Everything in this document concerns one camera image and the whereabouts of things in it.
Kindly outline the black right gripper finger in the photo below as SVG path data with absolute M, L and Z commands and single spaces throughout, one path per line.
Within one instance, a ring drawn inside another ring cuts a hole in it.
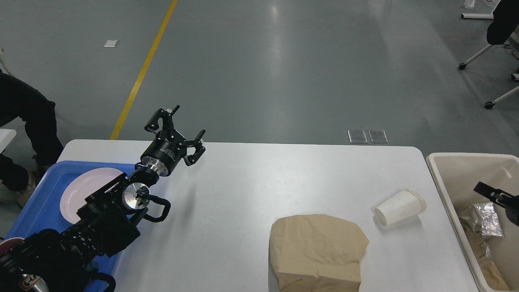
M 491 187 L 481 181 L 475 185 L 473 190 L 502 208 L 515 208 L 515 195 L 504 190 Z

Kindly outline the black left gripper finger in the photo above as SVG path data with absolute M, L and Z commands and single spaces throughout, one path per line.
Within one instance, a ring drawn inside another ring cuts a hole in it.
M 203 146 L 203 136 L 206 130 L 203 129 L 193 140 L 187 140 L 183 143 L 182 158 L 187 166 L 196 164 L 200 157 L 204 154 L 206 148 Z M 194 148 L 193 154 L 188 154 L 188 149 Z
M 145 124 L 144 129 L 154 134 L 154 140 L 178 140 L 180 133 L 174 127 L 173 116 L 180 108 L 176 105 L 173 109 L 159 108 Z

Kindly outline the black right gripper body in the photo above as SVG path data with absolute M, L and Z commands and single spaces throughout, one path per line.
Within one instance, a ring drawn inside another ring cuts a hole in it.
M 511 197 L 505 200 L 505 213 L 513 224 L 519 226 L 519 197 Z

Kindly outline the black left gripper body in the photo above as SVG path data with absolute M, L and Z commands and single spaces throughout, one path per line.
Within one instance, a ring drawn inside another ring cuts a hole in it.
M 187 140 L 156 137 L 141 155 L 140 162 L 135 164 L 135 170 L 150 168 L 158 176 L 167 177 L 173 172 L 180 161 L 189 165 L 187 155 Z

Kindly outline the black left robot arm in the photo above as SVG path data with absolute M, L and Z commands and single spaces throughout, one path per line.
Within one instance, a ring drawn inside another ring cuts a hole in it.
M 85 198 L 79 221 L 63 232 L 43 229 L 1 254 L 2 292 L 83 292 L 93 280 L 105 281 L 113 292 L 113 276 L 90 268 L 98 256 L 112 257 L 139 236 L 141 220 L 162 222 L 171 203 L 150 193 L 160 177 L 180 160 L 195 164 L 205 152 L 202 130 L 187 140 L 174 127 L 174 109 L 158 109 L 145 125 L 154 140 L 129 176 L 118 175 Z

